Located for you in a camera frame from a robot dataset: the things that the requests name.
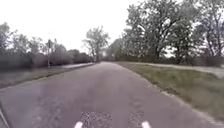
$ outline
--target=paved path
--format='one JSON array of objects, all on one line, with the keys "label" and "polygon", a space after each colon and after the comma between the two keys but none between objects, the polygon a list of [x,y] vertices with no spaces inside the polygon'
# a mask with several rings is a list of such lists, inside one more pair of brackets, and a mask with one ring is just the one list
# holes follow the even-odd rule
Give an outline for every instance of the paved path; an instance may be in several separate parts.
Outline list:
[{"label": "paved path", "polygon": [[14,128],[222,127],[113,63],[3,89],[0,99]]},{"label": "paved path", "polygon": [[153,63],[138,63],[135,64],[148,64],[151,66],[157,67],[169,67],[169,68],[176,68],[176,69],[187,69],[187,70],[195,70],[200,72],[206,72],[216,75],[219,78],[224,78],[224,67],[216,68],[216,67],[203,67],[203,66],[183,66],[183,65],[172,65],[172,64],[153,64]]}]

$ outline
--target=distant tree line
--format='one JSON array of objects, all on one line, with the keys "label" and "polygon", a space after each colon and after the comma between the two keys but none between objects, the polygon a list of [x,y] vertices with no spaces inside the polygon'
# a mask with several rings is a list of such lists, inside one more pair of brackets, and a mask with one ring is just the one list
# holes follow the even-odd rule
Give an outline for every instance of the distant tree line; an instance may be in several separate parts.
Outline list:
[{"label": "distant tree line", "polygon": [[127,29],[108,60],[220,66],[224,0],[146,0],[128,8]]},{"label": "distant tree line", "polygon": [[66,50],[57,40],[43,43],[41,38],[29,39],[17,31],[10,31],[7,23],[0,25],[0,70],[38,68],[86,63],[93,58],[78,50]]}]

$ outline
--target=asphalt road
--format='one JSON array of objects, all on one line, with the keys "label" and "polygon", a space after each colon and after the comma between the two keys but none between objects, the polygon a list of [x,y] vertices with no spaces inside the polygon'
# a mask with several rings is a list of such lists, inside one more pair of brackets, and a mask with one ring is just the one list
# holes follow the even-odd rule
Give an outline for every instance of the asphalt road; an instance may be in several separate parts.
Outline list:
[{"label": "asphalt road", "polygon": [[0,99],[13,128],[222,127],[113,63],[3,89]]}]

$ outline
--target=overcast sky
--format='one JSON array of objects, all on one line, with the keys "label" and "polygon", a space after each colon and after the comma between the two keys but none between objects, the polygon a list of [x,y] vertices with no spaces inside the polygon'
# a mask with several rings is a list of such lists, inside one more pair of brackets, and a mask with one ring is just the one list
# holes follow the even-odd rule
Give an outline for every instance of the overcast sky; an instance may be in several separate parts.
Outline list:
[{"label": "overcast sky", "polygon": [[125,28],[127,8],[139,0],[0,0],[0,24],[28,37],[57,38],[67,49],[86,51],[82,40],[103,26],[111,40]]}]

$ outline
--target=lawn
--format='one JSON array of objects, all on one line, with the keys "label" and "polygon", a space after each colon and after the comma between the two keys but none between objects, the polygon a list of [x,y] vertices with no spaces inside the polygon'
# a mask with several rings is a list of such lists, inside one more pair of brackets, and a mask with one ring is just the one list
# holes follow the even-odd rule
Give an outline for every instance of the lawn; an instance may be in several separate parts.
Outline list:
[{"label": "lawn", "polygon": [[215,119],[224,121],[224,78],[213,74],[122,62],[126,67]]},{"label": "lawn", "polygon": [[39,79],[43,77],[49,77],[52,75],[56,75],[59,73],[72,71],[79,67],[71,67],[71,68],[62,68],[62,67],[52,67],[52,68],[39,68],[32,70],[18,70],[18,71],[8,71],[8,72],[0,72],[0,89],[8,86],[14,86],[16,84]]}]

